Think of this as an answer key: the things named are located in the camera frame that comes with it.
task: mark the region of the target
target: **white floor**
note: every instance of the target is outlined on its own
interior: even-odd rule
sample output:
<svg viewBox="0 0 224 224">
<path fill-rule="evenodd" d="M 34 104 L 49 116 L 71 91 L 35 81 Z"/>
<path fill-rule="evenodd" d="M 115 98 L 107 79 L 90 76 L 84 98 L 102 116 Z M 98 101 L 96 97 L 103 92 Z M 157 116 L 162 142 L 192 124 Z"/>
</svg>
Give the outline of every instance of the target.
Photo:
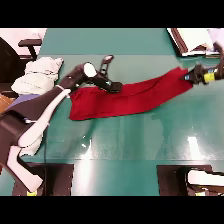
<svg viewBox="0 0 224 224">
<path fill-rule="evenodd" d="M 26 47 L 19 47 L 23 39 L 44 38 L 47 28 L 0 28 L 0 37 L 3 38 L 19 55 L 30 55 Z"/>
</svg>

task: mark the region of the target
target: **book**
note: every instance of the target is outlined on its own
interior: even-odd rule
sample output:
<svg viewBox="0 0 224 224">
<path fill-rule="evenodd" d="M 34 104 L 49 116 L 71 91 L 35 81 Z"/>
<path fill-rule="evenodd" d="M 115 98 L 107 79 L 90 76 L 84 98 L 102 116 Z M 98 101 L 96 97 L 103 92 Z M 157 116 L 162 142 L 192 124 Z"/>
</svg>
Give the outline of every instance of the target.
<svg viewBox="0 0 224 224">
<path fill-rule="evenodd" d="M 220 53 L 213 45 L 219 35 L 214 35 L 217 30 L 214 31 L 210 29 L 167 28 L 167 31 L 172 39 L 173 45 L 176 45 L 174 47 L 177 56 L 186 57 L 204 55 L 207 57 L 220 57 Z"/>
</svg>

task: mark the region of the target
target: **black chair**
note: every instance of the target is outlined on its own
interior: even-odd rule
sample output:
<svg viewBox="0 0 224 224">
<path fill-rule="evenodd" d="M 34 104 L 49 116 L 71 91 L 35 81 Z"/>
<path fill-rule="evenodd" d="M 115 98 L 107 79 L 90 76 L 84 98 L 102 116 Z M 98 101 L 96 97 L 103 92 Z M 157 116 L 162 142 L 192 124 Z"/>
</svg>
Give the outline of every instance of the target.
<svg viewBox="0 0 224 224">
<path fill-rule="evenodd" d="M 13 82 L 24 75 L 26 64 L 37 59 L 34 46 L 41 46 L 42 40 L 21 40 L 18 45 L 28 47 L 31 56 L 18 55 L 5 40 L 0 38 L 0 93 L 12 91 Z"/>
</svg>

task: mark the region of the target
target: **glossy table surface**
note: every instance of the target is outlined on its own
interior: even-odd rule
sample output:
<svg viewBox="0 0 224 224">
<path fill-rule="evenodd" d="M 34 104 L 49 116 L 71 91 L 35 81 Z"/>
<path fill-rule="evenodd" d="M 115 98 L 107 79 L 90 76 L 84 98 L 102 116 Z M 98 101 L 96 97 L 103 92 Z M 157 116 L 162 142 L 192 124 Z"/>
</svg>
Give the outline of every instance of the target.
<svg viewBox="0 0 224 224">
<path fill-rule="evenodd" d="M 61 79 L 85 61 L 98 68 L 106 54 L 115 55 L 110 79 L 124 84 L 177 66 L 218 63 L 177 59 L 161 28 L 48 29 L 39 57 L 62 57 Z M 158 195 L 158 164 L 211 164 L 224 171 L 223 85 L 195 86 L 150 112 L 86 121 L 68 119 L 71 101 L 65 99 L 50 123 L 47 162 L 75 164 L 72 195 Z M 23 158 L 43 162 L 43 151 Z"/>
</svg>

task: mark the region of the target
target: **red towel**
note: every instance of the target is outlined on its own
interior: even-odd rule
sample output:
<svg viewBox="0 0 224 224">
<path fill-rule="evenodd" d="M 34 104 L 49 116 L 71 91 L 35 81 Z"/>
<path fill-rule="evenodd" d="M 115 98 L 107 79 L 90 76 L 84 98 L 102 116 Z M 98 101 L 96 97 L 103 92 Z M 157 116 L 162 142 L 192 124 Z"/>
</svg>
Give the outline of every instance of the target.
<svg viewBox="0 0 224 224">
<path fill-rule="evenodd" d="M 152 110 L 193 87 L 179 79 L 187 72 L 178 67 L 154 79 L 123 85 L 120 93 L 108 93 L 98 87 L 80 88 L 71 95 L 69 118 L 86 120 Z"/>
</svg>

